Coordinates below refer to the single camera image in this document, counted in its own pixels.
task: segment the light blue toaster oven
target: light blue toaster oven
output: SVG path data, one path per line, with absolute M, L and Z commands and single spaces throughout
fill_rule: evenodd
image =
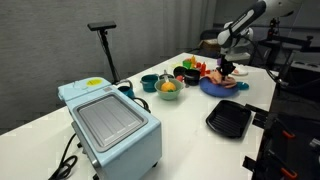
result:
M 88 78 L 58 91 L 100 180 L 138 180 L 159 161 L 160 121 L 110 82 Z

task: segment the toaster oven handle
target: toaster oven handle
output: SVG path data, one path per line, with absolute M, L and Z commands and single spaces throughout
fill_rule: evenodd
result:
M 78 127 L 77 123 L 72 122 L 71 125 L 72 125 L 74 131 L 76 132 L 83 149 L 87 153 L 87 156 L 89 157 L 92 166 L 94 168 L 100 168 L 101 165 L 100 165 L 99 161 L 97 160 L 97 158 L 94 156 L 93 152 L 91 151 L 89 144 L 86 141 L 86 139 L 84 138 L 83 134 L 81 133 L 80 128 Z

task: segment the white table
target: white table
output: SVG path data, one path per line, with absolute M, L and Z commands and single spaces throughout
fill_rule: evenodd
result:
M 143 75 L 172 73 L 174 65 L 191 54 L 180 54 L 168 61 L 136 74 L 129 79 L 137 97 L 145 99 L 152 114 L 162 123 L 163 156 L 157 167 L 143 180 L 212 180 L 251 179 L 252 173 L 242 167 L 245 156 L 256 159 L 263 130 L 252 125 L 243 140 L 230 140 L 217 135 L 205 123 L 206 117 L 221 98 L 209 96 L 199 86 L 184 88 L 175 101 L 164 101 L 157 93 L 146 93 L 140 79 Z M 207 68 L 216 67 L 216 60 L 196 56 Z M 269 110 L 275 83 L 265 70 L 247 67 L 247 76 L 234 76 L 247 82 L 250 89 L 229 98 Z M 74 134 L 72 118 L 66 107 L 36 119 L 0 136 L 0 179 L 47 179 L 57 168 L 65 146 Z M 91 180 L 95 174 L 90 161 L 78 149 L 74 139 L 67 157 L 77 155 L 71 180 Z

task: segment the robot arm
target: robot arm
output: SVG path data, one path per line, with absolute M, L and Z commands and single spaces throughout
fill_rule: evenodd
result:
M 225 24 L 224 29 L 218 35 L 218 43 L 221 46 L 222 63 L 219 71 L 226 76 L 234 70 L 232 63 L 228 63 L 225 55 L 230 49 L 249 44 L 253 31 L 249 28 L 258 18 L 275 18 L 291 15 L 299 8 L 304 0 L 259 0 L 248 8 L 234 22 Z

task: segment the yellow label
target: yellow label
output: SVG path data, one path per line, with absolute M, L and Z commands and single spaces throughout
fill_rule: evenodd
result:
M 102 79 L 91 79 L 87 82 L 87 86 L 96 86 L 98 84 L 101 84 L 102 83 Z

